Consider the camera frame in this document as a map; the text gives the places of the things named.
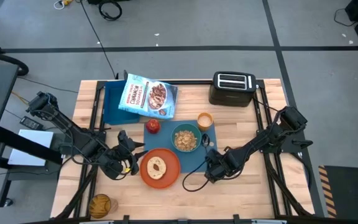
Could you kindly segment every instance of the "cinnamon cereal box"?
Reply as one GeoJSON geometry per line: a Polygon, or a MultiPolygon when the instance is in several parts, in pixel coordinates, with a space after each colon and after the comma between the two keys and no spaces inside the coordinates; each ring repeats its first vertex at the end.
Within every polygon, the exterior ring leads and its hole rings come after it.
{"type": "Polygon", "coordinates": [[[118,108],[143,116],[171,119],[175,114],[177,96],[176,86],[128,74],[118,108]]]}

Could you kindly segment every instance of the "apple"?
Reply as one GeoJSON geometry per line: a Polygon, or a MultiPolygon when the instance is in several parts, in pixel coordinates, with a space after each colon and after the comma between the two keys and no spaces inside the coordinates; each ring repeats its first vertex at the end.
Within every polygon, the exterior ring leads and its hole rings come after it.
{"type": "Polygon", "coordinates": [[[150,121],[148,121],[146,123],[146,129],[151,134],[157,134],[158,131],[161,129],[161,125],[160,125],[159,121],[157,121],[156,119],[150,119],[150,121]]]}

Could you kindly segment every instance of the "blue placemat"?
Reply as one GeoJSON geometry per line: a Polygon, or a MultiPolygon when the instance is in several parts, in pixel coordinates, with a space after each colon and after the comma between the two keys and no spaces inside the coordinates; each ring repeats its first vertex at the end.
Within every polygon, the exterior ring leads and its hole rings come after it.
{"type": "MultiPolygon", "coordinates": [[[[177,127],[179,124],[192,124],[197,127],[197,121],[162,121],[160,122],[160,124],[161,130],[157,134],[150,134],[144,126],[144,149],[152,150],[159,147],[170,149],[178,156],[180,160],[181,173],[189,173],[195,168],[197,168],[204,161],[205,148],[200,145],[192,152],[181,152],[176,150],[171,142],[171,134],[175,127],[177,127]]],[[[211,142],[214,143],[214,146],[208,146],[207,150],[211,150],[212,148],[216,150],[217,145],[215,136],[215,125],[212,124],[212,126],[207,131],[201,132],[201,135],[203,135],[204,133],[206,133],[211,139],[211,142]]],[[[201,166],[197,170],[197,172],[205,172],[205,170],[206,164],[201,166]]]]}

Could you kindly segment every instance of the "black toaster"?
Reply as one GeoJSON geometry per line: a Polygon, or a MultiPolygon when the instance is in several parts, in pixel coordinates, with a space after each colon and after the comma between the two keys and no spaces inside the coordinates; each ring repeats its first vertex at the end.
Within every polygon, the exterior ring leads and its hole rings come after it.
{"type": "Polygon", "coordinates": [[[213,105],[248,106],[256,89],[253,74],[216,72],[209,88],[209,102],[213,105]]]}

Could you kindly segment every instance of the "blue tray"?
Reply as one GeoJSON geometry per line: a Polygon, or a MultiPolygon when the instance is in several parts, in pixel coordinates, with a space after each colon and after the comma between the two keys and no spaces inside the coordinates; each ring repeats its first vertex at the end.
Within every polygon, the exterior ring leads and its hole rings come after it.
{"type": "MultiPolygon", "coordinates": [[[[152,150],[155,148],[163,147],[170,149],[173,151],[179,158],[180,161],[180,170],[181,173],[189,173],[197,168],[205,159],[205,148],[200,145],[192,152],[181,152],[172,145],[171,142],[171,134],[172,131],[177,127],[179,124],[192,124],[197,127],[197,121],[190,120],[190,121],[163,121],[160,122],[161,130],[157,134],[150,134],[146,130],[146,125],[144,126],[144,150],[152,150]]],[[[211,142],[214,142],[214,146],[208,146],[207,150],[217,149],[216,145],[216,135],[215,135],[215,125],[212,126],[205,132],[201,132],[201,135],[206,133],[211,142]]],[[[205,172],[206,164],[203,164],[197,172],[205,172]]]]}
{"type": "Polygon", "coordinates": [[[138,123],[140,115],[130,113],[124,110],[118,109],[119,101],[121,100],[122,91],[124,91],[126,80],[106,82],[104,84],[104,115],[103,121],[105,123],[116,124],[131,124],[138,123]]]}

